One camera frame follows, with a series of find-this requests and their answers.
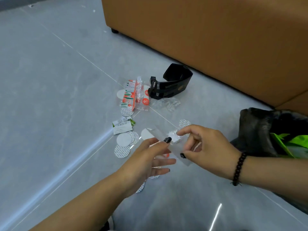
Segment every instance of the black beaded bracelet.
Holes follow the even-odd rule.
[[[233,176],[233,180],[232,180],[233,186],[237,186],[239,184],[238,178],[240,177],[242,165],[243,165],[243,162],[246,159],[246,157],[247,157],[247,154],[245,152],[242,152],[241,157],[238,159],[237,166],[236,166],[234,176]]]

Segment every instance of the black bag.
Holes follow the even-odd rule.
[[[243,109],[240,116],[238,138],[231,141],[239,151],[260,157],[286,155],[270,137],[288,133],[290,136],[308,135],[308,117],[292,111],[267,111],[256,108]],[[308,206],[277,194],[285,201],[308,214]]]

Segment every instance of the black painted fingernail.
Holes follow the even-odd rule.
[[[170,143],[170,142],[171,142],[171,140],[172,140],[172,138],[171,138],[171,137],[167,137],[167,138],[165,138],[165,139],[164,139],[164,142],[165,142],[165,143]]]

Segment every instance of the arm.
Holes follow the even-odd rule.
[[[148,177],[170,171],[153,167],[175,164],[175,159],[155,159],[157,155],[170,153],[168,143],[157,142],[155,138],[143,141],[118,171],[65,204],[31,231],[98,231],[123,199],[133,195]]]
[[[197,125],[187,126],[177,134],[187,133],[190,136],[183,149],[185,157],[217,176],[232,180],[241,153],[225,136]],[[248,156],[239,181],[308,204],[308,160]]]

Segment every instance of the brown leather sofa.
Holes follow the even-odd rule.
[[[308,115],[308,0],[102,0],[107,26]]]

